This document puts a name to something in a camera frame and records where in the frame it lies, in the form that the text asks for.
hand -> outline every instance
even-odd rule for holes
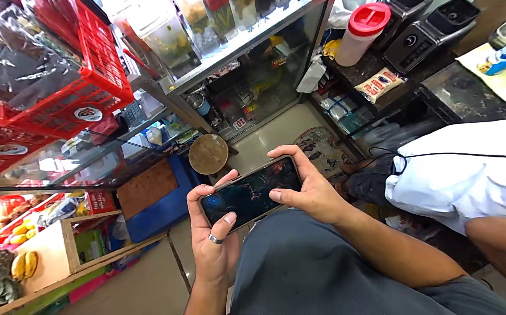
[[[331,184],[319,173],[297,145],[283,145],[267,153],[271,157],[292,155],[302,180],[300,192],[287,189],[273,189],[269,197],[281,204],[305,211],[321,223],[337,224],[340,217],[353,207],[336,192]]]
[[[216,186],[237,177],[237,171],[231,170],[222,177]],[[230,212],[210,228],[207,217],[199,206],[199,198],[215,191],[208,185],[199,185],[187,194],[187,207],[191,216],[191,243],[195,256],[196,281],[217,284],[226,279],[229,271],[236,265],[240,255],[238,234],[228,232],[236,222],[236,213]],[[212,233],[222,244],[215,244],[208,235]]]

wooden stool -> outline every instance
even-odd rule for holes
[[[216,134],[203,134],[193,142],[189,149],[189,163],[202,175],[213,175],[226,165],[229,156],[228,144]]]

foot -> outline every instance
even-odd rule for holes
[[[340,168],[348,175],[356,173],[354,164],[341,163]]]
[[[347,185],[346,185],[346,181],[344,182],[339,182],[339,183],[336,183],[335,184],[335,190],[336,192],[339,193],[339,195],[344,199],[344,200],[348,200],[348,188],[347,188]]]

silver ring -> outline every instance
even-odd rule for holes
[[[208,235],[208,239],[211,240],[214,244],[221,244],[224,240],[223,239],[217,239],[212,233]]]

phone screen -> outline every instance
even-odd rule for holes
[[[302,183],[291,157],[280,159],[239,181],[201,199],[201,206],[210,224],[226,213],[237,214],[232,230],[280,206],[269,198],[274,188],[300,191]]]

